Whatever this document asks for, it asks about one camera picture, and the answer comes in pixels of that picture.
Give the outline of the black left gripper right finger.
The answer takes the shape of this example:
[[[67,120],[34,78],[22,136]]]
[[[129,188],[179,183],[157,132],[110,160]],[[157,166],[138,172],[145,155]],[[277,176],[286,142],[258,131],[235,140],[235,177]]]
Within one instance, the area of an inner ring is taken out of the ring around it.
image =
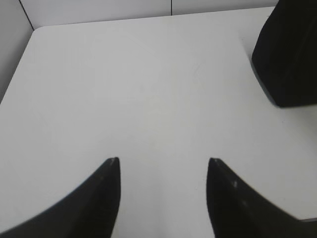
[[[315,238],[317,220],[298,220],[245,183],[221,159],[210,158],[207,207],[217,238]]]

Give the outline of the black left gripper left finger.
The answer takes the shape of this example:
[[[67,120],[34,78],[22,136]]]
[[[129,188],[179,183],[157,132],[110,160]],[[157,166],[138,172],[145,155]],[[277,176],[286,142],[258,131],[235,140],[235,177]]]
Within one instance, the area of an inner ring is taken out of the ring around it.
[[[120,161],[105,160],[80,186],[2,238],[109,238],[121,199]]]

